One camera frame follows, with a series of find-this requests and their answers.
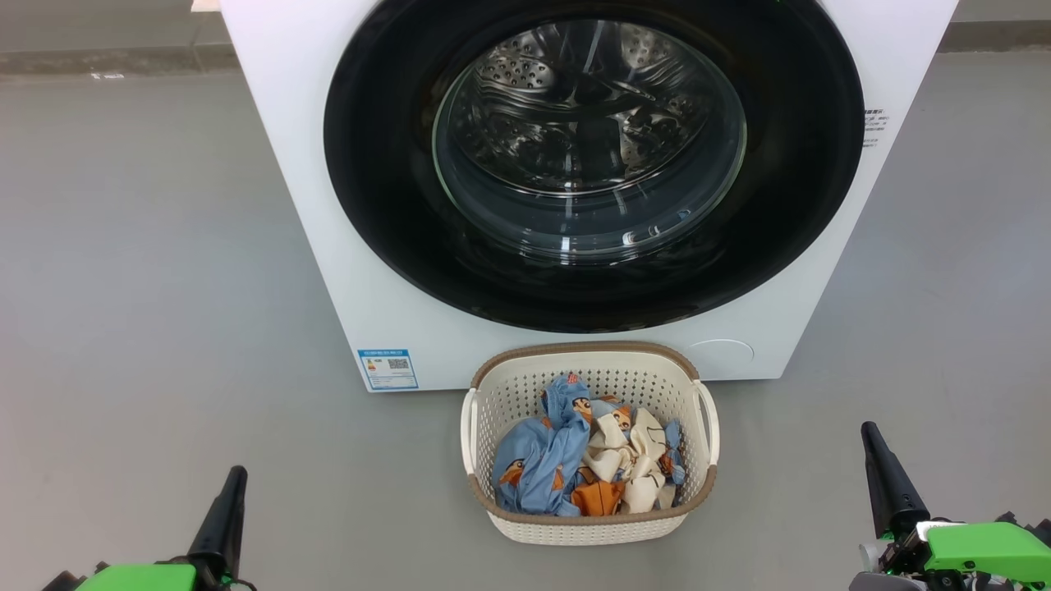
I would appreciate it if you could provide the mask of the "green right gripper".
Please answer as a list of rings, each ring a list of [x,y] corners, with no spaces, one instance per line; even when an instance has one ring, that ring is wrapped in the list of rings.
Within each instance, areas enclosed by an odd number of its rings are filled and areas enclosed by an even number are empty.
[[[879,541],[860,546],[863,569],[848,591],[1051,591],[1051,519],[930,519],[874,422],[861,439]]]

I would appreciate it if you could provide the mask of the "cream perforated laundry basket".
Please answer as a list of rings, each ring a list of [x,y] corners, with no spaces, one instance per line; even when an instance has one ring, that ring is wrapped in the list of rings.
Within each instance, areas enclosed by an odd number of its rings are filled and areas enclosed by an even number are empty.
[[[600,517],[519,514],[497,504],[491,475],[499,443],[526,417],[542,415],[541,394],[555,378],[577,373],[598,396],[679,420],[686,482],[663,511]],[[476,371],[461,408],[461,454],[470,490],[507,538],[556,546],[616,545],[669,534],[707,497],[719,464],[719,416],[691,361],[648,341],[588,341],[526,347],[493,356]]]

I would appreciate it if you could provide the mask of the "round white filter cover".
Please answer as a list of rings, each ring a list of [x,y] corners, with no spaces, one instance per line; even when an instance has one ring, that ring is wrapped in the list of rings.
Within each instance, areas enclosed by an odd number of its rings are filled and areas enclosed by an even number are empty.
[[[684,355],[691,360],[702,381],[731,381],[750,378],[755,352],[743,341],[713,339],[691,345]]]

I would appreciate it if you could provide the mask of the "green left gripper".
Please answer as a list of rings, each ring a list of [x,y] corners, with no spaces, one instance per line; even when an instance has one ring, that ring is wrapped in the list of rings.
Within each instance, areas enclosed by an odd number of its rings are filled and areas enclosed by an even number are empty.
[[[230,468],[195,532],[188,561],[100,562],[94,575],[63,571],[41,591],[255,591],[255,584],[239,579],[247,478],[245,467]]]

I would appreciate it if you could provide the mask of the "blue printed garment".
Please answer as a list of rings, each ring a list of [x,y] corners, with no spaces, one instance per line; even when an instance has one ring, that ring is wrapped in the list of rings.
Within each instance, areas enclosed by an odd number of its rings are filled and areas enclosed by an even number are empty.
[[[643,407],[631,406],[611,394],[594,394],[577,373],[555,378],[545,387],[540,401],[542,415],[526,417],[511,427],[496,449],[489,480],[497,504],[506,511],[519,514],[599,517],[582,515],[581,509],[571,500],[582,480],[578,470],[592,437],[593,419],[616,407]],[[681,434],[679,420],[673,419],[663,425],[672,430],[673,422],[678,423]],[[675,449],[686,469],[682,434]],[[677,505],[685,482],[684,478],[679,489]]]

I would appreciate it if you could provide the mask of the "blue energy label sticker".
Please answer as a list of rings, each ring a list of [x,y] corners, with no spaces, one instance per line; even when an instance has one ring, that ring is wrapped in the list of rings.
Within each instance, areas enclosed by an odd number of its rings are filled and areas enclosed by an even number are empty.
[[[356,353],[369,392],[409,392],[420,389],[408,350],[358,349]]]

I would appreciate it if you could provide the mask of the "black round washer door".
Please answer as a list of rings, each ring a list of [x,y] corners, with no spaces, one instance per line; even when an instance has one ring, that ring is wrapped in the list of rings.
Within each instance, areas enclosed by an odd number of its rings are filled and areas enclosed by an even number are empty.
[[[444,95],[522,30],[611,20],[709,57],[746,113],[731,190],[664,246],[620,259],[542,259],[470,223],[434,167]],[[815,243],[856,179],[862,78],[818,0],[379,0],[349,38],[325,109],[342,209],[410,284],[465,313],[575,334],[668,325],[746,295]]]

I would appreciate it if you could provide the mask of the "cream printed garment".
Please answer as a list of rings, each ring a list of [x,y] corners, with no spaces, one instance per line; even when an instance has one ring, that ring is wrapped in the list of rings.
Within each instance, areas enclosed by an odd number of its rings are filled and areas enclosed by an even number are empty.
[[[571,500],[584,516],[640,514],[668,510],[686,478],[672,430],[646,408],[621,406],[593,419]]]

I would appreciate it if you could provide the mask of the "stainless steel washing machine drum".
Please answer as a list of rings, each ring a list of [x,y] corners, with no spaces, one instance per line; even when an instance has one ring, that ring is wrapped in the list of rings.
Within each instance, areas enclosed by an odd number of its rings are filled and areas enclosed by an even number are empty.
[[[731,190],[746,113],[709,57],[640,24],[544,24],[482,52],[432,130],[459,213],[536,258],[664,246]]]

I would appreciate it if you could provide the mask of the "white front-load washing machine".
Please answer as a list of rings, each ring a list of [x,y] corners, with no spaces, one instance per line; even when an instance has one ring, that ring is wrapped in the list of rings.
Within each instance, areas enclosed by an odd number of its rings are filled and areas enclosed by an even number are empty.
[[[444,304],[394,272],[342,209],[325,157],[326,102],[349,38],[379,0],[221,0],[220,12],[357,370],[358,349],[406,349],[417,391],[441,392],[468,387],[485,360],[499,353],[588,341],[648,341],[684,355],[698,341],[733,339],[754,349],[748,379],[781,378],[959,2],[818,0],[845,30],[865,111],[890,116],[879,144],[862,146],[851,188],[829,225],[780,273],[707,313],[634,332],[586,334],[537,332]]]

